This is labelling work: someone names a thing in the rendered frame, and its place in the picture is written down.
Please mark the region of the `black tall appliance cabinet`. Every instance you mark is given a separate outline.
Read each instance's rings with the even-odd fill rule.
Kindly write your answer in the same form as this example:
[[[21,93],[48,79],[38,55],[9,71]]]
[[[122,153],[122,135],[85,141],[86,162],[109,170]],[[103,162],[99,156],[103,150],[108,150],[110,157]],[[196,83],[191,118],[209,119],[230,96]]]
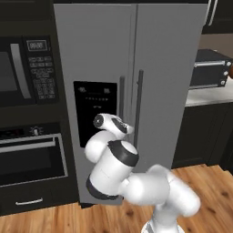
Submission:
[[[78,200],[75,160],[66,107],[66,93],[60,61],[53,0],[0,0],[1,36],[50,37],[59,99],[54,104],[0,107],[0,128],[58,123],[63,138],[67,177],[0,187],[0,194],[14,189],[58,187],[75,203]]]

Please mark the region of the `grey fridge door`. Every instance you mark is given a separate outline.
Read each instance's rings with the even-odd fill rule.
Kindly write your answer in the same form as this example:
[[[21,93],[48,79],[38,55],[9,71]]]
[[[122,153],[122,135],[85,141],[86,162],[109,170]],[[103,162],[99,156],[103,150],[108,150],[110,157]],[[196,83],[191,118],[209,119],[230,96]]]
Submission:
[[[208,0],[137,7],[131,119],[137,80],[144,70],[136,172],[172,166]]]

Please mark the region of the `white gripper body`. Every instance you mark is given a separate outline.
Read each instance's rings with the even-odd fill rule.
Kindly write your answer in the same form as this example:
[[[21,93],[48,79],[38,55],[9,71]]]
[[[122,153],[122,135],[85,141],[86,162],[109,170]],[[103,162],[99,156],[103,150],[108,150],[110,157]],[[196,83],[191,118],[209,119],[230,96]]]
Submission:
[[[122,123],[122,127],[123,127],[123,133],[125,135],[130,135],[134,132],[134,128],[132,126],[130,126],[128,123],[123,122]]]

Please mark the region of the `black wall cupboards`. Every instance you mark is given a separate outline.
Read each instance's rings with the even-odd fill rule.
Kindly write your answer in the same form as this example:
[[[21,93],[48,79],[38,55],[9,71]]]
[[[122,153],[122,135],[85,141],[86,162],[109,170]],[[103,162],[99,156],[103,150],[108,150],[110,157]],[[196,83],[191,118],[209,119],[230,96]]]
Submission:
[[[233,34],[233,0],[208,0],[202,34]]]

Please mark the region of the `grey freezer door with dispenser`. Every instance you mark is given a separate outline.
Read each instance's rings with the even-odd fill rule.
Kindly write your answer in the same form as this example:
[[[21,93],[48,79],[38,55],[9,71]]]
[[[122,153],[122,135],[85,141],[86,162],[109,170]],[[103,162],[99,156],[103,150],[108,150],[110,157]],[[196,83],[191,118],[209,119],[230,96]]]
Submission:
[[[93,198],[86,180],[94,164],[84,146],[97,129],[99,113],[119,116],[119,78],[125,77],[124,118],[132,81],[136,7],[130,4],[56,4],[56,31],[66,104],[76,164],[79,203],[119,205],[116,200]]]

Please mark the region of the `black microwave oven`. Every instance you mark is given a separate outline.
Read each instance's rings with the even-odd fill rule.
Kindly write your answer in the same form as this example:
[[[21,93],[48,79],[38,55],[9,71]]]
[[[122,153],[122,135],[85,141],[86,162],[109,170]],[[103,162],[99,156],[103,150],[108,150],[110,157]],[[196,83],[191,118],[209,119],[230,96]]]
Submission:
[[[58,101],[50,37],[0,37],[0,107]]]

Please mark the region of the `black toaster oven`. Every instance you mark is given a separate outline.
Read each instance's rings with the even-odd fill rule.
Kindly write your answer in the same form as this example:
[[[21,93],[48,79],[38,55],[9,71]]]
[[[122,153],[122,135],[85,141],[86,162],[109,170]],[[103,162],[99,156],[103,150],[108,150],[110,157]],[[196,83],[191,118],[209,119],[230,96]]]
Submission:
[[[233,58],[211,49],[199,49],[191,77],[190,89],[223,87],[227,83]]]

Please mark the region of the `black built-in oven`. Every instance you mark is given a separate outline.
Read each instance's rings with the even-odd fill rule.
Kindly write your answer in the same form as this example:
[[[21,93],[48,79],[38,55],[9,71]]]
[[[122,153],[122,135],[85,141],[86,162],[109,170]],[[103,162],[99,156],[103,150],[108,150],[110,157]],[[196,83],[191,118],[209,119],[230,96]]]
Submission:
[[[0,146],[7,143],[55,140],[54,147],[0,153],[0,187],[67,177],[60,125],[35,124],[0,128]]]

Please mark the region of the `black drawer front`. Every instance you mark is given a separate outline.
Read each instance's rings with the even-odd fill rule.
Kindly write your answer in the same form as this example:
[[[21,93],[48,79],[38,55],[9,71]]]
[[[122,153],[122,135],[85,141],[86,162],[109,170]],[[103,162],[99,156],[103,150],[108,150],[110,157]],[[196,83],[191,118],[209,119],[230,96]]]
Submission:
[[[37,204],[17,206],[16,201],[28,201],[43,198]],[[31,211],[40,208],[49,208],[69,203],[71,197],[58,187],[36,187],[24,190],[14,189],[12,192],[0,194],[0,216]]]

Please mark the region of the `black base cupboards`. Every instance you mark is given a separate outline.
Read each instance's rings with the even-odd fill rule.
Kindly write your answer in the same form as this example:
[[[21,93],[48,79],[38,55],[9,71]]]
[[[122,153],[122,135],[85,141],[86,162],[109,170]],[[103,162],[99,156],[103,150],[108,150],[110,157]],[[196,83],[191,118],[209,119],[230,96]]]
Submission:
[[[233,103],[186,107],[172,167],[216,165],[232,130],[227,127],[232,113]]]

